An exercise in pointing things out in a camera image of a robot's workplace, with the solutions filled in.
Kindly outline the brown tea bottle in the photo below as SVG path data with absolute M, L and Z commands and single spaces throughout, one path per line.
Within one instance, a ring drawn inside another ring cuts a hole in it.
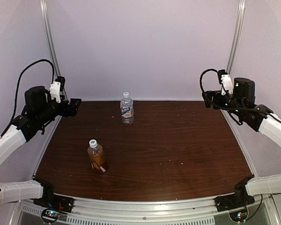
M 98 146 L 96 148 L 91 148 L 89 146 L 87 152 L 89 155 L 92 169 L 99 173 L 107 172 L 109 165 L 107 163 L 102 145 L 98 143 Z

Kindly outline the white tea bottle cap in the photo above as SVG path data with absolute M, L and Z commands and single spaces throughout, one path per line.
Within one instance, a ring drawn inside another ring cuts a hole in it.
M 91 148 L 96 148 L 96 147 L 98 146 L 97 140 L 96 140 L 96 139 L 91 139 L 91 140 L 89 141 L 89 146 L 90 146 Z

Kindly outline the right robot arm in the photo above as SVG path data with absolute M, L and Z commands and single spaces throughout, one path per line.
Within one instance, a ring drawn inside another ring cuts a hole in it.
M 202 91 L 206 107 L 227 111 L 237 116 L 239 125 L 246 123 L 256 132 L 268 137 L 281 148 L 281 119 L 265 105 L 255 104 L 255 83 L 247 78 L 235 78 L 232 90 L 225 87 L 218 91 Z M 250 178 L 245 186 L 231 196 L 235 207 L 242 206 L 249 196 L 281 194 L 281 173 Z

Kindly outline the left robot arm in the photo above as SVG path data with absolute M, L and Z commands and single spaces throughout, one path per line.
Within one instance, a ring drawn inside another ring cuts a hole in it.
M 24 93 L 22 113 L 12 119 L 7 131 L 0 136 L 0 166 L 18 148 L 29 142 L 57 116 L 74 117 L 81 104 L 80 98 L 65 100 L 60 94 L 60 83 L 53 82 L 49 90 L 32 87 Z M 43 179 L 0 183 L 0 206 L 6 203 L 36 199 L 47 208 L 54 208 L 58 198 L 53 185 Z

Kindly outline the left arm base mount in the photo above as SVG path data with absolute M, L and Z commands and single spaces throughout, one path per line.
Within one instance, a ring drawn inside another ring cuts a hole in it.
M 33 199 L 33 203 L 44 208 L 40 217 L 46 225 L 52 225 L 72 212 L 73 198 L 55 194 L 53 184 L 44 179 L 33 178 L 33 180 L 43 188 L 42 197 Z

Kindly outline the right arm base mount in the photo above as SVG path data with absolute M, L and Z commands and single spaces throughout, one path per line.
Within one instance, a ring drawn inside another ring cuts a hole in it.
M 244 178 L 237 183 L 234 193 L 229 195 L 220 195 L 214 199 L 218 212 L 229 211 L 229 216 L 233 222 L 246 222 L 249 218 L 248 206 L 255 203 L 253 196 L 247 194 L 245 185 L 253 177 Z

